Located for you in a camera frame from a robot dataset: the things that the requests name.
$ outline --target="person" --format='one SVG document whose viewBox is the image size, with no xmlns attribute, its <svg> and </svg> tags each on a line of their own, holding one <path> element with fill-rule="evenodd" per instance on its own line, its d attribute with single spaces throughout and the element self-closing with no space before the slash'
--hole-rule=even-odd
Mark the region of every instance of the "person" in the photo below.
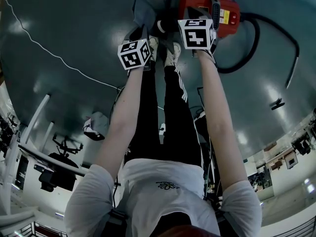
<svg viewBox="0 0 316 237">
<path fill-rule="evenodd" d="M 157 38 L 150 37 L 150 47 L 152 69 L 130 71 L 95 164 L 68 202 L 64 222 L 69 236 L 112 236 L 105 226 L 113 210 L 114 181 L 123 159 L 124 194 L 117 209 L 128 217 L 126 236 L 220 235 L 214 209 L 203 200 L 201 148 L 177 67 L 181 46 L 174 43 L 175 52 L 167 51 L 164 63 L 163 144 L 158 135 L 154 68 Z M 239 236 L 255 237 L 261 227 L 260 202 L 247 179 L 217 69 L 206 52 L 198 50 L 197 55 L 207 130 L 223 188 L 222 210 L 235 222 L 234 230 Z"/>
</svg>

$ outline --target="gray cloth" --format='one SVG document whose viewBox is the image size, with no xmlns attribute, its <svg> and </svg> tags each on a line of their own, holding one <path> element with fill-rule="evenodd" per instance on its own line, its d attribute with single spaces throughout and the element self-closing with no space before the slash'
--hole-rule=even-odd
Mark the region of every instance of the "gray cloth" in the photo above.
<svg viewBox="0 0 316 237">
<path fill-rule="evenodd" d="M 142 27 L 145 25 L 148 32 L 151 33 L 156 20 L 154 8 L 146 0 L 134 0 L 133 5 L 134 22 Z"/>
</svg>

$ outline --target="white t-shirt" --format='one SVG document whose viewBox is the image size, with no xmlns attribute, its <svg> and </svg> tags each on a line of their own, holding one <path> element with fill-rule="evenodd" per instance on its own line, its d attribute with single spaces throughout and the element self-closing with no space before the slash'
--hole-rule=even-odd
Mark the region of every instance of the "white t-shirt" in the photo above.
<svg viewBox="0 0 316 237">
<path fill-rule="evenodd" d="M 133 159 L 123 168 L 122 185 L 128 189 L 123 202 L 127 221 L 126 236 L 149 237 L 161 216 L 182 212 L 191 224 L 220 235 L 215 212 L 203 198 L 203 170 L 196 165 L 153 159 Z M 92 165 L 70 198 L 65 225 L 69 236 L 93 236 L 112 209 L 111 175 Z M 248 181 L 238 182 L 223 193 L 222 210 L 229 213 L 239 236 L 258 235 L 262 212 L 257 195 Z"/>
</svg>

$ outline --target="sneaker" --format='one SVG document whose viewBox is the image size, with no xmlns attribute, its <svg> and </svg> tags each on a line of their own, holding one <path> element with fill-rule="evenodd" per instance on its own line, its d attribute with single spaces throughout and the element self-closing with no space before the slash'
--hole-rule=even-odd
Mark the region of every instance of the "sneaker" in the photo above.
<svg viewBox="0 0 316 237">
<path fill-rule="evenodd" d="M 157 37 L 149 35 L 149 46 L 152 50 L 152 56 L 150 60 L 156 61 L 157 59 L 157 49 L 159 45 L 159 39 Z"/>
<path fill-rule="evenodd" d="M 164 62 L 164 67 L 167 66 L 176 66 L 178 59 L 181 54 L 181 45 L 177 42 L 173 43 L 173 48 L 174 48 L 174 54 L 172 54 L 169 49 L 167 49 L 167 58 L 166 61 Z"/>
</svg>

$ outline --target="white cable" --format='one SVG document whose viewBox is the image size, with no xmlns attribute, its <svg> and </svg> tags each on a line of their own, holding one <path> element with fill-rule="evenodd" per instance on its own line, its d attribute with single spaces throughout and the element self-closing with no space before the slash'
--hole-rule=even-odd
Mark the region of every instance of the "white cable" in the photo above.
<svg viewBox="0 0 316 237">
<path fill-rule="evenodd" d="M 159 31 L 161 31 L 163 34 L 166 32 L 166 31 L 161 27 L 161 20 L 158 20 L 158 21 L 157 21 L 157 26 L 158 26 Z"/>
<path fill-rule="evenodd" d="M 112 88 L 114 88 L 114 89 L 117 89 L 117 90 L 121 91 L 119 88 L 117 88 L 117 87 L 115 87 L 115 86 L 113 86 L 113 85 L 110 85 L 110 84 L 108 84 L 108 83 L 101 82 L 101 81 L 98 81 L 98 80 L 96 80 L 96 79 L 94 79 L 94 78 L 91 78 L 91 77 L 85 75 L 85 74 L 84 74 L 83 72 L 81 72 L 79 69 L 76 69 L 76 68 L 73 68 L 73 67 L 67 65 L 67 63 L 63 60 L 62 57 L 53 54 L 52 52 L 50 52 L 50 51 L 48 51 L 46 48 L 44 48 L 40 43 L 38 43 L 38 42 L 36 42 L 35 40 L 33 40 L 32 37 L 31 37 L 31 35 L 29 34 L 29 32 L 23 27 L 21 20 L 15 15 L 15 13 L 14 13 L 14 11 L 13 11 L 12 5 L 9 4 L 8 0 L 5 0 L 5 1 L 6 1 L 7 5 L 9 5 L 9 6 L 11 7 L 13 16 L 16 18 L 17 21 L 20 22 L 21 27 L 22 27 L 22 30 L 27 33 L 27 35 L 29 36 L 31 42 L 33 42 L 33 43 L 39 45 L 43 50 L 45 50 L 45 51 L 46 51 L 47 53 L 49 53 L 50 55 L 52 55 L 52 56 L 54 56 L 54 57 L 60 59 L 60 60 L 65 64 L 66 67 L 68 67 L 68 68 L 70 68 L 70 69 L 72 69 L 72 70 L 78 71 L 78 72 L 79 72 L 80 74 L 82 74 L 84 77 L 86 77 L 86 78 L 88 78 L 88 79 L 90 79 L 90 80 L 96 81 L 96 82 L 98 82 L 98 83 L 104 84 L 104 85 L 106 85 L 106 86 L 109 86 L 109 87 L 112 87 Z"/>
</svg>

